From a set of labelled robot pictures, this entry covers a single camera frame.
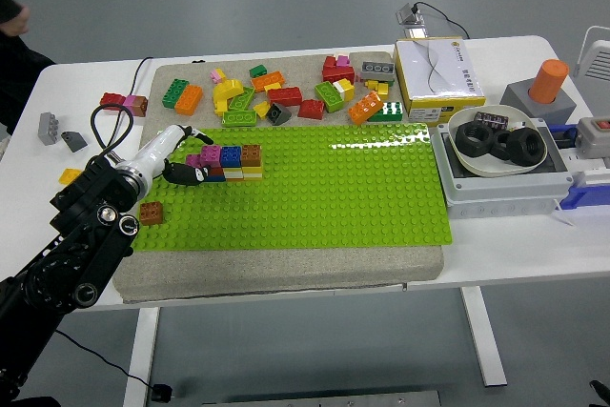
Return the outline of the person's hand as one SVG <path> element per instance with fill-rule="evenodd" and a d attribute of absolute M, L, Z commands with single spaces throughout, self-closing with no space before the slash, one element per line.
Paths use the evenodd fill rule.
<path fill-rule="evenodd" d="M 29 31 L 30 17 L 30 9 L 24 6 L 15 17 L 0 24 L 0 31 L 8 37 L 25 34 Z"/>

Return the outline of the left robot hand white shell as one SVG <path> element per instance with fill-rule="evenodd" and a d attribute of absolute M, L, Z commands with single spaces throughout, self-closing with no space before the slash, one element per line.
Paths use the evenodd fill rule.
<path fill-rule="evenodd" d="M 182 141 L 190 136 L 201 140 L 206 145 L 214 143 L 207 134 L 196 128 L 171 125 L 142 147 L 133 159 L 123 160 L 115 168 L 120 173 L 134 179 L 138 183 L 141 193 L 147 192 L 153 180 L 164 170 L 165 160 Z"/>

